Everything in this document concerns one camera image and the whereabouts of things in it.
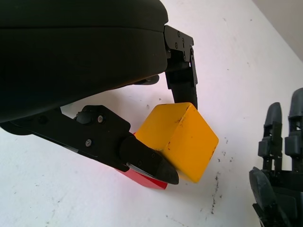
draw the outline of bolt head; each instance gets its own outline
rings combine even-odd
[[[100,116],[98,117],[98,122],[99,122],[99,123],[102,123],[103,120],[104,120],[104,117],[103,117],[102,115],[100,115]]]
[[[90,147],[91,146],[91,143],[92,141],[90,139],[88,139],[86,142],[85,142],[85,146],[86,147]]]

